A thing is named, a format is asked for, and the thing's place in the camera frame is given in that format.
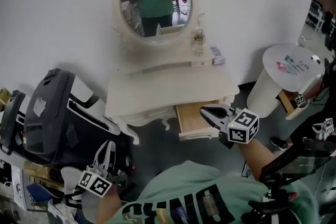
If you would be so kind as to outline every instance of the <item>round table top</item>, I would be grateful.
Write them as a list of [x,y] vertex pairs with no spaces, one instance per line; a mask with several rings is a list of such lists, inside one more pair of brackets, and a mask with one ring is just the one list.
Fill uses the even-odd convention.
[[275,45],[267,49],[263,64],[269,76],[289,92],[298,92],[317,75],[324,74],[324,59],[298,45]]

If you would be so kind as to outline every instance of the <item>small bottle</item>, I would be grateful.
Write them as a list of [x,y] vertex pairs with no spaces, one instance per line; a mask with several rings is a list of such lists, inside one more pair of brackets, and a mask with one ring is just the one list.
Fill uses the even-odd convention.
[[204,34],[202,32],[199,32],[194,37],[194,52],[196,56],[202,56],[203,55],[203,45],[204,45]]

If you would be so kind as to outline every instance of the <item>wooden drawer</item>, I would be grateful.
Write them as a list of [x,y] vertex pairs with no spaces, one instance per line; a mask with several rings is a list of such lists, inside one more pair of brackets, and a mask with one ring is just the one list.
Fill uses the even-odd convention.
[[219,104],[221,101],[209,101],[176,106],[180,123],[180,140],[218,137],[219,130],[211,127],[199,113],[199,109],[208,104]]

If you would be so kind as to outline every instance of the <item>open drawer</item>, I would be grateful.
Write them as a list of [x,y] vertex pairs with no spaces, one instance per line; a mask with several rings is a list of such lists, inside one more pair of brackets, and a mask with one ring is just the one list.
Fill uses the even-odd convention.
[[211,127],[201,116],[199,109],[207,104],[219,104],[221,100],[180,104],[176,106],[180,123],[180,141],[218,137],[219,130]]
[[298,92],[288,92],[286,90],[282,90],[278,99],[282,104],[282,107],[287,112],[286,120],[293,120],[298,115],[300,115],[309,105],[309,100],[306,101],[303,107],[299,108],[296,106],[295,97],[298,95]]

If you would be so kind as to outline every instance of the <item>shelf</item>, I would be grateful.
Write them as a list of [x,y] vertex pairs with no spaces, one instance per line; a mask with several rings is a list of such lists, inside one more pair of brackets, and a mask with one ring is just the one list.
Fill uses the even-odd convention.
[[213,58],[214,56],[207,44],[204,45],[203,56],[195,56],[192,46],[188,44],[175,45],[169,48],[160,48],[160,45],[158,45],[157,49],[151,48],[147,50],[141,48],[123,56],[121,58],[119,73],[130,74],[144,69],[175,63],[212,61]]

